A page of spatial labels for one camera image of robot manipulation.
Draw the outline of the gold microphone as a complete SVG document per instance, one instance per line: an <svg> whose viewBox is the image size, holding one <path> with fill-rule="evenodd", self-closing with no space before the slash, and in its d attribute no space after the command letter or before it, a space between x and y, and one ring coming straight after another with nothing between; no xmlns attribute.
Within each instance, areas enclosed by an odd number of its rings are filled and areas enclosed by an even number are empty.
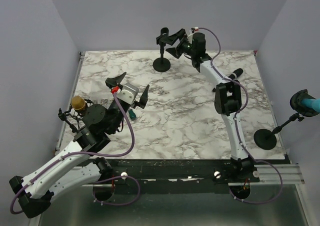
<svg viewBox="0 0 320 226"><path fill-rule="evenodd" d="M77 112L82 112L87 108L86 101L80 96L72 97L70 104L71 107Z"/></svg>

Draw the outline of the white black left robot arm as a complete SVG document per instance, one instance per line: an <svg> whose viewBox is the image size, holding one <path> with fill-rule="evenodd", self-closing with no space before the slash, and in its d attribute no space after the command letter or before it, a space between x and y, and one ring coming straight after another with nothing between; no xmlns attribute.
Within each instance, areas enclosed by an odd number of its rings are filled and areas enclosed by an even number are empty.
<svg viewBox="0 0 320 226"><path fill-rule="evenodd" d="M130 108L145 108L149 86L146 86L140 99L139 89L129 83L122 85L125 73L107 78L106 86L113 95L110 106L95 103L90 99L74 96L69 109L59 110L58 117L69 125L74 138L55 157L26 176L14 176L9 184L15 193L10 212L18 202L27 218L34 218L46 211L51 203L63 193L87 183L106 183L112 180L114 171L107 161L108 154L101 150L110 143L109 135L119 132L126 122L131 133L131 146L115 157L129 154L135 145L135 135L127 112Z"/></svg>

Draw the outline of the black handheld microphone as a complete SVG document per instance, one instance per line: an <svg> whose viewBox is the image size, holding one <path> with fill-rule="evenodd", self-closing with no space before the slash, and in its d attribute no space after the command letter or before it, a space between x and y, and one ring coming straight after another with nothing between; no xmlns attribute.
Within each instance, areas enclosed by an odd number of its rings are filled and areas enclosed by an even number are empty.
<svg viewBox="0 0 320 226"><path fill-rule="evenodd" d="M235 80L237 79L238 77L240 77L242 74L243 74L243 69L242 68L238 68L236 69L235 71L233 71L228 77L231 79L231 80Z"/></svg>

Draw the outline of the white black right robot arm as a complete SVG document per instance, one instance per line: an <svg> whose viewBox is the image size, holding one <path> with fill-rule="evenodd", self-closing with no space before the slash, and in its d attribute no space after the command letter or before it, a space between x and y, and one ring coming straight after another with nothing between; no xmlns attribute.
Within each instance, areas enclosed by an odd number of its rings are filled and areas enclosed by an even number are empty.
<svg viewBox="0 0 320 226"><path fill-rule="evenodd" d="M170 45L166 51L175 58L186 54L190 57L192 66L204 75L215 87L214 107L221 115L228 133L231 148L230 177L237 182L249 177L255 170L254 159L250 155L241 127L241 111L246 107L242 104L241 84L223 74L215 65L215 57L206 51L206 38L200 33L201 28L192 28L191 34L185 29L170 35L168 28L162 28L164 35L159 39L165 45Z"/></svg>

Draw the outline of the black round-base microphone stand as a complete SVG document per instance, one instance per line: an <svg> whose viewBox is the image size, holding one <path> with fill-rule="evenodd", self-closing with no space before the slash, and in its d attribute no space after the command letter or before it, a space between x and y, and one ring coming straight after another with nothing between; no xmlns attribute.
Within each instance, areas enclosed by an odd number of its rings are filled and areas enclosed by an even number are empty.
<svg viewBox="0 0 320 226"><path fill-rule="evenodd" d="M157 72L166 72L171 68L170 61L164 57L165 53L165 43L162 41L164 37L167 37L169 35L169 29L168 28L162 28L160 30L160 35L156 38L156 44L159 45L159 51L160 51L160 57L155 59L153 62L153 68Z"/></svg>

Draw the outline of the black shock mount tripod stand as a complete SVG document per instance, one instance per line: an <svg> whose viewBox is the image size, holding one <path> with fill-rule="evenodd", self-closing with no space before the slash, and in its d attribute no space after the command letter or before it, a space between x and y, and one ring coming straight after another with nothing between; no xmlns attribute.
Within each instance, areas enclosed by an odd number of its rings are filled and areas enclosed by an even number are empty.
<svg viewBox="0 0 320 226"><path fill-rule="evenodd" d="M69 126L72 133L78 133L80 131L80 122L83 121L87 109L93 104L93 101L90 99L84 98L84 100L86 101L86 109L82 112L75 111L72 108L71 103L66 111L62 111L61 108L58 110L59 119Z"/></svg>

